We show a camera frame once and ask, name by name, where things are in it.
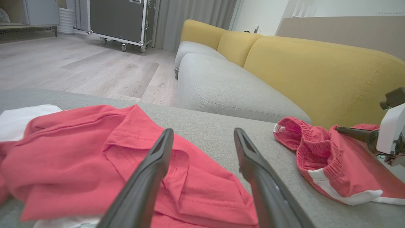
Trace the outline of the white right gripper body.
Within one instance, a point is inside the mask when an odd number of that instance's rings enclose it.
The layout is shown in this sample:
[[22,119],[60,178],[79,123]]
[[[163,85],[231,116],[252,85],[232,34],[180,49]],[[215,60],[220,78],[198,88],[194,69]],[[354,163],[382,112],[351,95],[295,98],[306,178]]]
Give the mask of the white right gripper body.
[[401,136],[405,136],[405,103],[389,109],[379,127],[377,151],[391,154]]

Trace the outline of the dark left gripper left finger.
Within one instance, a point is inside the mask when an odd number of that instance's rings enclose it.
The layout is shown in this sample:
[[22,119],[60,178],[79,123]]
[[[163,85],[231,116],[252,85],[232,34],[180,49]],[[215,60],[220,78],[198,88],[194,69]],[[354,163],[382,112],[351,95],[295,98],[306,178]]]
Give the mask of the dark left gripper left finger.
[[174,132],[165,129],[133,172],[97,228],[150,228],[156,197],[167,175]]

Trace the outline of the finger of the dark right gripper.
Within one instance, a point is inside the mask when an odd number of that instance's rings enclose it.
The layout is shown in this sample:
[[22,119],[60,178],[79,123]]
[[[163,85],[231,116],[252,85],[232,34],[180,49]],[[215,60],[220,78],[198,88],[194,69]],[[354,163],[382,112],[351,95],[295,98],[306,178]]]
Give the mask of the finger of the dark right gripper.
[[379,130],[365,130],[357,128],[336,127],[335,130],[340,134],[346,135],[363,143],[366,143],[372,153],[379,153],[377,150],[377,141]]

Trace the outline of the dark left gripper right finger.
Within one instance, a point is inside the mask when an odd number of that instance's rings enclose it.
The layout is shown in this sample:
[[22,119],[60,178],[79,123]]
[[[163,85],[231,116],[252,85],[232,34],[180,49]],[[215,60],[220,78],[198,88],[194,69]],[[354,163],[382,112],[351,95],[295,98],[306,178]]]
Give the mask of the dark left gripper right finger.
[[239,172],[251,185],[259,228],[315,228],[242,128],[234,129]]

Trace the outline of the red shorts white trim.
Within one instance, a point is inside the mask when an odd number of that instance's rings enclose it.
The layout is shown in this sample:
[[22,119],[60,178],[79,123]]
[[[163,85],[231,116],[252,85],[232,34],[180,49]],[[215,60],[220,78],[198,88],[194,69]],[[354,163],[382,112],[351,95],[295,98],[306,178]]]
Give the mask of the red shorts white trim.
[[366,144],[294,117],[279,121],[273,134],[296,153],[296,165],[321,194],[346,205],[367,202],[405,206],[405,183]]

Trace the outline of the red Bulls jersey white sleeves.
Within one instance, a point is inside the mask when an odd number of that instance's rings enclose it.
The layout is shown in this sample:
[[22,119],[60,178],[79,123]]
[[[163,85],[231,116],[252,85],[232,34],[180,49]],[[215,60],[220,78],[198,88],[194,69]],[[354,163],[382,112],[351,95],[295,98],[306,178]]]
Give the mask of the red Bulls jersey white sleeves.
[[[0,205],[25,203],[23,221],[107,211],[163,128],[138,106],[96,105],[31,120],[0,142]],[[259,228],[252,196],[197,146],[174,135],[151,228]]]

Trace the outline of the wide yellow backrest cushion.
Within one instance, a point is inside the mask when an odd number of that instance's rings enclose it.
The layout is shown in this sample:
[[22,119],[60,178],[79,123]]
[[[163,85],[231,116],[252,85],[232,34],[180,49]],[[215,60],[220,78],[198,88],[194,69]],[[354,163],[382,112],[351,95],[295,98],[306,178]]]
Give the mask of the wide yellow backrest cushion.
[[264,36],[244,69],[298,105],[313,125],[380,124],[385,95],[405,87],[405,62],[390,54],[335,43]]

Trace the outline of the grey sofa seat cushion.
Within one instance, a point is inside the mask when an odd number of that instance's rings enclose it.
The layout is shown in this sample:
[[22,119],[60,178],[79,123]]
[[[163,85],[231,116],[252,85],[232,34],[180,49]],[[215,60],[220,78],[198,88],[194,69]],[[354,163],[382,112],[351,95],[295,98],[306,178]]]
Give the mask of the grey sofa seat cushion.
[[276,123],[295,117],[311,123],[298,105],[242,67],[188,53],[178,70],[178,108]]
[[178,51],[176,53],[176,57],[175,57],[175,62],[174,62],[175,79],[178,79],[178,70],[179,70],[181,60],[188,53],[203,54],[203,55],[227,60],[223,55],[221,55],[214,48],[211,48],[207,45],[200,44],[200,43],[195,43],[195,42],[191,42],[191,41],[183,41],[180,43],[180,45],[178,47]]

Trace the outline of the narrow yellow backrest cushion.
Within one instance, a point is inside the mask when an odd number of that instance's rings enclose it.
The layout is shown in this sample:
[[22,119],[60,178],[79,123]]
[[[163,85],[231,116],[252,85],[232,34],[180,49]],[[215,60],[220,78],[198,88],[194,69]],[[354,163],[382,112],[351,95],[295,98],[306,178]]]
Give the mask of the narrow yellow backrest cushion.
[[229,62],[244,67],[251,47],[262,37],[261,34],[228,31],[220,38],[217,51]]

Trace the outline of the medium yellow backrest cushion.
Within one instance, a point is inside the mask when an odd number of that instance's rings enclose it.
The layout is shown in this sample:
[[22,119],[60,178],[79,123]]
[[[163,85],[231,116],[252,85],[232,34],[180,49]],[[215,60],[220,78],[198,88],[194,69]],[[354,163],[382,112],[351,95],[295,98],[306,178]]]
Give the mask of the medium yellow backrest cushion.
[[187,19],[181,30],[180,42],[190,41],[200,43],[217,50],[219,41],[226,32],[228,31],[225,29]]

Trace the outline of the black flight case on wheels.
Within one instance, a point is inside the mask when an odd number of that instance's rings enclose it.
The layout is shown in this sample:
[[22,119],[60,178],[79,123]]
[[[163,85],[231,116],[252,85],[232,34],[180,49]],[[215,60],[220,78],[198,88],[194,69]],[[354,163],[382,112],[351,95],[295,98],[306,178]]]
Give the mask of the black flight case on wheels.
[[87,0],[87,33],[108,40],[137,45],[142,53],[152,42],[157,0]]

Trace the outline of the white ribbed cylinder basket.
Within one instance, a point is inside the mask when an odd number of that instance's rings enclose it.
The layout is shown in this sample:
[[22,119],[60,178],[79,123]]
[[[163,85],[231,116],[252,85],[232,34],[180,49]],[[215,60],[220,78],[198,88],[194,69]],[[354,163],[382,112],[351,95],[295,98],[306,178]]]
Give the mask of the white ribbed cylinder basket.
[[57,26],[57,33],[64,35],[74,35],[75,11],[72,9],[59,8],[60,25]]

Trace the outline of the grey wooden cabinet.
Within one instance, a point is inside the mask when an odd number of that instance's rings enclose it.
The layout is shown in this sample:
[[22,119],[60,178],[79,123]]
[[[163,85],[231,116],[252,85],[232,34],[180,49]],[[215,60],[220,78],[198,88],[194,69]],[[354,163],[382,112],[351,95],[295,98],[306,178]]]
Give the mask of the grey wooden cabinet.
[[58,0],[0,0],[0,31],[51,28],[58,36]]

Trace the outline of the white wall rack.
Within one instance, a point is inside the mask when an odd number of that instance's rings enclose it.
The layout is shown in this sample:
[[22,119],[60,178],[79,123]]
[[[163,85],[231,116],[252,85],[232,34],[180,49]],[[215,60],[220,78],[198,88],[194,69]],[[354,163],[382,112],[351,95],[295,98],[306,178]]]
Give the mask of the white wall rack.
[[297,0],[293,5],[292,18],[314,17],[316,12],[316,0]]

